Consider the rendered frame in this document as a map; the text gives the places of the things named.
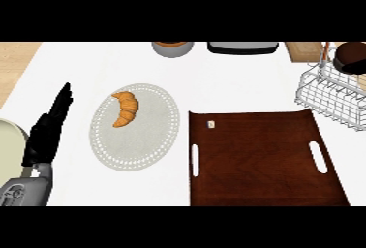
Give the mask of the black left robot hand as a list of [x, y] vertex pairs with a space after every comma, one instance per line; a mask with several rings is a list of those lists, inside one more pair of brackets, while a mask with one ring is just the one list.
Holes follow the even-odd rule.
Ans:
[[41, 114], [31, 127], [22, 155], [23, 167], [31, 167], [38, 163], [53, 162], [71, 103], [69, 83], [66, 83], [57, 94], [50, 111]]

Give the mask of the dark brown wooden tray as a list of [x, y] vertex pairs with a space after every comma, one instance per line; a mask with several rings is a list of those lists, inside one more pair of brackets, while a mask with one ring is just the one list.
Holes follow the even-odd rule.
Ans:
[[308, 145], [323, 142], [310, 110], [190, 113], [190, 205], [347, 206], [332, 159], [316, 168]]

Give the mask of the chocolate cupcake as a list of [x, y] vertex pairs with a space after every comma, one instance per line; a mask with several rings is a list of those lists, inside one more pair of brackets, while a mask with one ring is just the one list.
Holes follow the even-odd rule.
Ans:
[[336, 48], [333, 65], [345, 74], [366, 74], [366, 44], [361, 42], [342, 43]]

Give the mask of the cream rounded object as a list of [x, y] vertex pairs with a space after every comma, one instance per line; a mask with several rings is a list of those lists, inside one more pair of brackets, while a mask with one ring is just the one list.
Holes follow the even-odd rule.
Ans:
[[0, 118], [0, 187], [12, 178], [31, 176], [31, 168], [22, 166], [26, 138], [23, 129]]

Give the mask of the golden croissant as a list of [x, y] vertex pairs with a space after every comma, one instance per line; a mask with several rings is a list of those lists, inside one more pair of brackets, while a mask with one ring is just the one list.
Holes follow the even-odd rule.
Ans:
[[134, 120], [139, 110], [139, 101], [134, 94], [128, 91], [113, 93], [113, 97], [118, 99], [119, 103], [119, 114], [116, 121], [113, 122], [113, 127], [118, 128], [125, 126]]

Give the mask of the grey oval placemat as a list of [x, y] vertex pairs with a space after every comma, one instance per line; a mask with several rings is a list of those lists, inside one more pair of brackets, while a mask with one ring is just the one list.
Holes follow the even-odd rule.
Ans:
[[167, 91], [156, 85], [134, 83], [115, 93], [130, 92], [139, 102], [134, 120], [115, 127], [119, 116], [118, 99], [109, 95], [97, 107], [90, 124], [90, 145], [102, 164], [116, 171], [149, 167], [174, 144], [180, 114]]

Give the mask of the grey round pot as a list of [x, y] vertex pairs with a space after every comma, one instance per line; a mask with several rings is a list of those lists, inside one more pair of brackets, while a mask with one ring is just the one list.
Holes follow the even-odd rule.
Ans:
[[152, 46], [158, 55], [167, 58], [177, 58], [189, 53], [193, 42], [152, 42]]

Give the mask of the grey and black appliance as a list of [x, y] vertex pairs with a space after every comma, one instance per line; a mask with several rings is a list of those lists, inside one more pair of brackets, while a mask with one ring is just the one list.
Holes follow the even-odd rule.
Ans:
[[217, 54], [257, 55], [276, 51], [277, 42], [208, 42], [206, 49]]

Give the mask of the pale wooden cutting board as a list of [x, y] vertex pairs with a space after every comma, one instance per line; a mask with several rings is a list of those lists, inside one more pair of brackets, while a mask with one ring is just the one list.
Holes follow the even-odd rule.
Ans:
[[322, 42], [285, 42], [293, 63], [314, 63], [323, 58], [324, 43]]

